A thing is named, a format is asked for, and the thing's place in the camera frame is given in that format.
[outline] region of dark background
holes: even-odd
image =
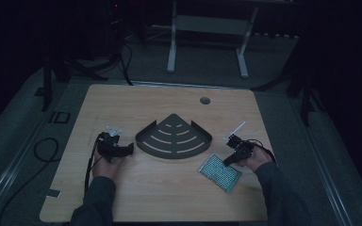
[[[140,14],[134,8],[136,14],[131,10],[127,14],[133,15],[128,20],[137,30],[141,20],[147,25],[170,24],[172,1],[130,2],[143,8]],[[203,2],[195,8],[215,11]],[[362,177],[362,1],[236,4],[240,2],[260,5],[255,33],[300,36],[289,63],[304,65],[304,72],[313,73],[313,88],[320,92]],[[100,22],[82,10],[85,3],[0,1],[0,113],[52,49],[77,58],[93,57],[93,46],[99,40],[91,38],[88,28]]]

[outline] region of wooden table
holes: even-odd
[[[210,99],[209,105],[200,102]],[[213,136],[203,153],[186,159],[153,157],[137,146],[124,161],[116,181],[115,221],[243,221],[267,219],[262,190],[248,168],[226,193],[197,171],[211,154],[224,159],[233,150],[223,140],[243,121],[237,136],[255,138],[272,149],[266,128],[249,90],[180,87],[92,85],[87,93],[64,151],[51,189],[58,198],[46,197],[41,220],[69,221],[82,204],[88,159],[97,135],[106,126],[122,129],[120,145],[135,142],[137,132],[172,113],[195,121]]]

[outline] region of person's left hand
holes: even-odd
[[[102,155],[98,153],[98,150],[95,150],[93,162],[97,162],[92,168],[92,176],[104,176],[114,181],[117,171],[119,170],[120,165],[124,160],[125,157],[120,157],[114,159],[113,163],[109,163],[104,157],[102,157]]]

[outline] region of dark sleeve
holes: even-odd
[[[269,226],[313,225],[306,203],[275,164],[263,164],[255,173],[263,188]]]
[[[74,210],[70,225],[112,225],[115,191],[116,186],[112,180],[94,177],[83,204]]]

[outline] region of white metal table leg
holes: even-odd
[[[170,46],[169,62],[167,63],[167,72],[173,73],[175,68],[175,54],[177,52],[177,46],[175,44],[175,32],[176,32],[176,1],[173,1],[173,19],[172,19],[172,43]]]
[[[254,8],[254,10],[252,12],[251,20],[246,25],[246,30],[245,30],[245,34],[243,36],[242,45],[237,49],[237,58],[238,58],[240,76],[242,78],[247,78],[249,76],[248,70],[246,68],[245,56],[243,54],[245,53],[246,45],[248,44],[249,37],[251,36],[252,27],[254,26],[254,23],[255,23],[255,17],[257,15],[257,11],[258,11],[258,8]]]

